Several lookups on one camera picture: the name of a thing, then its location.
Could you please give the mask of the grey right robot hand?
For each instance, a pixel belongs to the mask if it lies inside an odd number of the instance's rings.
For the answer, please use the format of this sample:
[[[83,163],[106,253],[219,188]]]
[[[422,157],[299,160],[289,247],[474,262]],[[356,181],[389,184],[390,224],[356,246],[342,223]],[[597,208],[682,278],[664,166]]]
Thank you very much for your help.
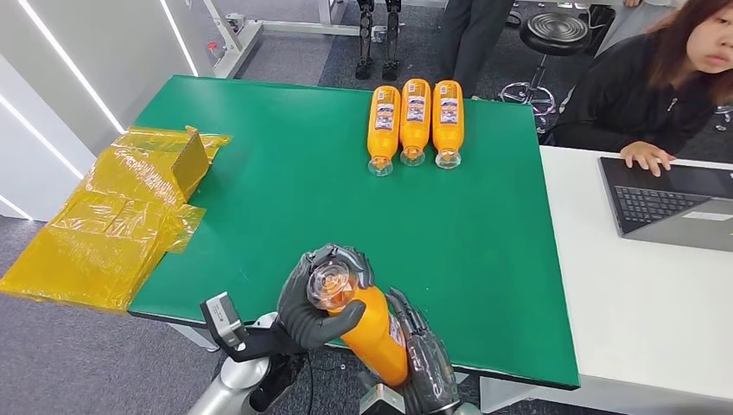
[[[451,414],[460,405],[454,369],[443,341],[422,312],[394,287],[386,293],[405,338],[408,376],[399,385],[408,414]]]

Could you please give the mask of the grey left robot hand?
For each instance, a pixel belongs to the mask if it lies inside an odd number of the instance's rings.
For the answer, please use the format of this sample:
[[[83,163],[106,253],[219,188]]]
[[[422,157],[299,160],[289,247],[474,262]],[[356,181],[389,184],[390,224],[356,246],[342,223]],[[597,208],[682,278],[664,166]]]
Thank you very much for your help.
[[[373,268],[365,254],[351,246],[327,244],[314,252],[304,253],[285,281],[277,301],[278,321],[290,338],[301,348],[319,348],[354,329],[360,322],[366,305],[354,300],[340,313],[330,316],[310,302],[306,285],[319,265],[330,260],[346,263],[354,271],[362,289],[374,285]]]

